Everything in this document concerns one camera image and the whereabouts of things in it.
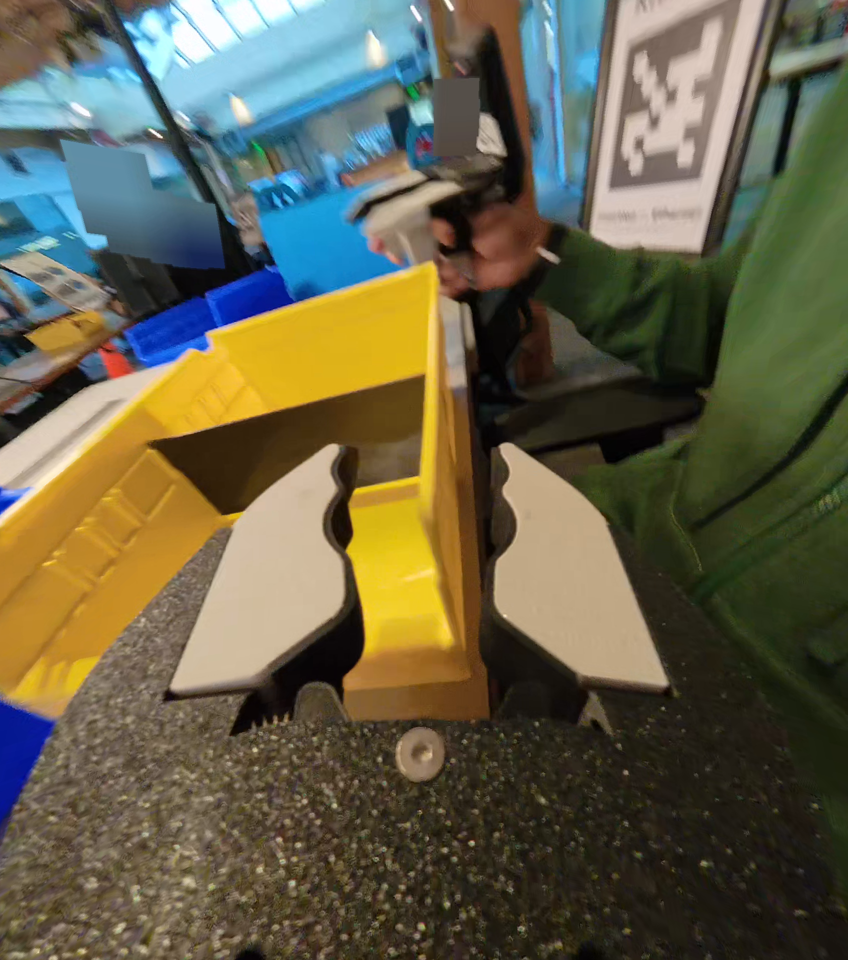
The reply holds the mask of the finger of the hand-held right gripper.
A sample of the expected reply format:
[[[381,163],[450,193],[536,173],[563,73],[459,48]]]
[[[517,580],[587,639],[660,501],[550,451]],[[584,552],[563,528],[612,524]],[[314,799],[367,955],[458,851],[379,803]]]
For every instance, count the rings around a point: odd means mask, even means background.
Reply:
[[[453,178],[411,170],[375,184],[355,198],[344,220],[397,265],[434,261],[438,244],[431,228],[432,209],[463,195]]]

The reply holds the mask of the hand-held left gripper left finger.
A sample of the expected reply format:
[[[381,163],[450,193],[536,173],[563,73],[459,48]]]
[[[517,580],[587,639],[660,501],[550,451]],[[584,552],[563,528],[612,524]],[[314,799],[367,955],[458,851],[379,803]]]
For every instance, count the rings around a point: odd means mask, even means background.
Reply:
[[[268,486],[234,524],[169,681],[175,700],[256,692],[293,703],[312,685],[344,700],[362,657],[347,548],[359,453],[329,444]]]

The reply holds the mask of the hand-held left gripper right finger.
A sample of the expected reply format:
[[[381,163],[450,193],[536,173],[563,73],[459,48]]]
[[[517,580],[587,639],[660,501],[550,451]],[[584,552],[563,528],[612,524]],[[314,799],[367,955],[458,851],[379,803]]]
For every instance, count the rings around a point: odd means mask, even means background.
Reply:
[[[484,664],[505,683],[666,694],[671,681],[610,525],[511,442],[491,458]]]

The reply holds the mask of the yellow plastic bin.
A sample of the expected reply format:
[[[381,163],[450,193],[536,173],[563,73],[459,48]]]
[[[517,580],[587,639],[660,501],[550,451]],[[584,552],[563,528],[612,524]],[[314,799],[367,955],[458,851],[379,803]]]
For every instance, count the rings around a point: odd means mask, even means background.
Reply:
[[[348,554],[364,607],[344,679],[357,719],[490,715],[468,350],[422,266],[217,330],[205,351],[80,391],[0,449],[0,696],[64,713],[220,514],[150,442],[425,378],[417,476],[360,486]]]

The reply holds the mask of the person's right hand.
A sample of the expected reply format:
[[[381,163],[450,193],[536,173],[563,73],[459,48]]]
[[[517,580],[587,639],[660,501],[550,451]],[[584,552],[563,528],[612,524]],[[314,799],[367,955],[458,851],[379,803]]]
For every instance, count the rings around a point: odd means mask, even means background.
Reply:
[[[514,287],[535,270],[539,249],[546,247],[554,224],[524,203],[497,203],[471,220],[471,253],[465,270],[439,254],[435,260],[440,293],[461,300],[474,291]]]

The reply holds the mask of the black divider panel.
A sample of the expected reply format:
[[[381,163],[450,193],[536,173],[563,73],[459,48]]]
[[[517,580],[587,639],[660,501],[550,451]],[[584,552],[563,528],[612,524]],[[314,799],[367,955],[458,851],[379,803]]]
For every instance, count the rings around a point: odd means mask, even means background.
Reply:
[[[356,451],[349,478],[357,488],[418,476],[424,399],[421,375],[155,439],[149,447],[219,514],[236,514],[328,446]]]

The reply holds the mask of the framed printed tag board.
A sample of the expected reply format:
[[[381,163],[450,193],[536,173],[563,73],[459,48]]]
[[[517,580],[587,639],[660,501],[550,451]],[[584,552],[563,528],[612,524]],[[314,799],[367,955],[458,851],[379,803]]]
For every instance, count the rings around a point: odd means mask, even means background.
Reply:
[[[780,1],[608,2],[582,228],[618,249],[718,251]]]

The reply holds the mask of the black metal pole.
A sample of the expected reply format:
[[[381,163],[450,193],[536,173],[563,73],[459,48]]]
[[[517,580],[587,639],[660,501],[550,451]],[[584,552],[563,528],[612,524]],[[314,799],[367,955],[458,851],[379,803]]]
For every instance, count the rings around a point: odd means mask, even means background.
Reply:
[[[248,255],[238,230],[228,219],[211,183],[195,160],[175,115],[165,101],[159,86],[128,33],[118,7],[113,1],[100,1],[96,5],[101,10],[109,34],[122,49],[131,68],[142,82],[143,89],[154,111],[164,124],[166,139],[172,153],[187,174],[190,184],[195,188],[199,198],[214,210],[221,238],[225,270],[235,277],[244,277],[253,273],[256,269],[254,260]]]

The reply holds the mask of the yellow box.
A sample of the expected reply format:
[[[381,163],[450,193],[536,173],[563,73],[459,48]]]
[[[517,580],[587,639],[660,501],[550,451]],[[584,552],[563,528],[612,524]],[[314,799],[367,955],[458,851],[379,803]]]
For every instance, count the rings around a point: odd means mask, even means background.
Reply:
[[[89,349],[108,332],[105,314],[88,310],[47,320],[24,337],[40,352],[60,355]]]

